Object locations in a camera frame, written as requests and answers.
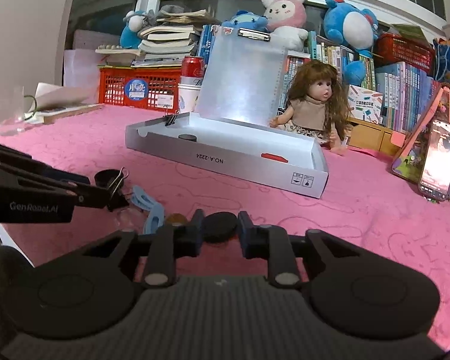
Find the black round object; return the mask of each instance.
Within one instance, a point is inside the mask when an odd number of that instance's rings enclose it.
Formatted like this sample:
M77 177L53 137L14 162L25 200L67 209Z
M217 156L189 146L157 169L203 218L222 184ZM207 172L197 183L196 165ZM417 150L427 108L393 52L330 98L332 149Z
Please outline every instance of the black round object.
M190 140L191 142L197 142L197 137L192 134L180 134L178 137L180 139Z
M346 257L310 282L310 302L346 334L391 340L428 332L440 295L420 272L386 259Z
M202 236L205 242L219 243L231 239L239 221L231 212L216 212L202 221Z
M97 187L108 188L109 184L120 174L118 169L104 169L99 171L95 176L95 185ZM124 180L120 181L118 188L123 187Z
M20 331L73 339L114 325L130 311L134 299L132 282L108 259L73 256L12 281L3 307Z

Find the white paper cup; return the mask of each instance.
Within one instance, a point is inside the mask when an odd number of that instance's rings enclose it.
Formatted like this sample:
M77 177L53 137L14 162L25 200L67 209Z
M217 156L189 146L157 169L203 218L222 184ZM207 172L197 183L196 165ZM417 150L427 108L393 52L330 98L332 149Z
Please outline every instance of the white paper cup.
M200 88L196 85L178 84L178 109L180 114L195 110Z
M201 86L203 77L180 76L180 84Z

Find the pink and white plush toy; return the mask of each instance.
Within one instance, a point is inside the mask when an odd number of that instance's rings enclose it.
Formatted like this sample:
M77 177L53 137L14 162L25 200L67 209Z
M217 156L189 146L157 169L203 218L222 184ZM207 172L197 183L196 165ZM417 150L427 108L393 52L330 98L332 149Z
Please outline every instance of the pink and white plush toy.
M303 3L306 0L262 0L268 19L270 41L280 42L289 50L303 52L308 32L302 27L307 21Z

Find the orange plastic basket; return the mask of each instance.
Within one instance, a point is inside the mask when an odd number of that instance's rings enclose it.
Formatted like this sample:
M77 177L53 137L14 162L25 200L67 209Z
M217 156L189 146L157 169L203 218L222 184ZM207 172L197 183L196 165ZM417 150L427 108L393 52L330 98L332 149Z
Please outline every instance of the orange plastic basket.
M395 34L383 34L378 38L373 53L382 58L376 58L377 66L389 65L395 62L407 62L408 64L426 71L433 72L435 52L431 47L402 38Z
M98 102L175 112L180 68L100 68Z

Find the glass mug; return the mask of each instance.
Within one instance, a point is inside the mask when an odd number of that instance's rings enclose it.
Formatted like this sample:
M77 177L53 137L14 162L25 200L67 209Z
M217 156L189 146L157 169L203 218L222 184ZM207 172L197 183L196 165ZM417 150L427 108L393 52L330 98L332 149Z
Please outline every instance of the glass mug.
M31 98L34 102L32 114L25 117L26 100ZM0 135L10 136L25 131L25 121L34 117L37 111L37 100L31 94L23 94L23 87L15 87L11 98L3 102L3 112L9 117L0 123Z

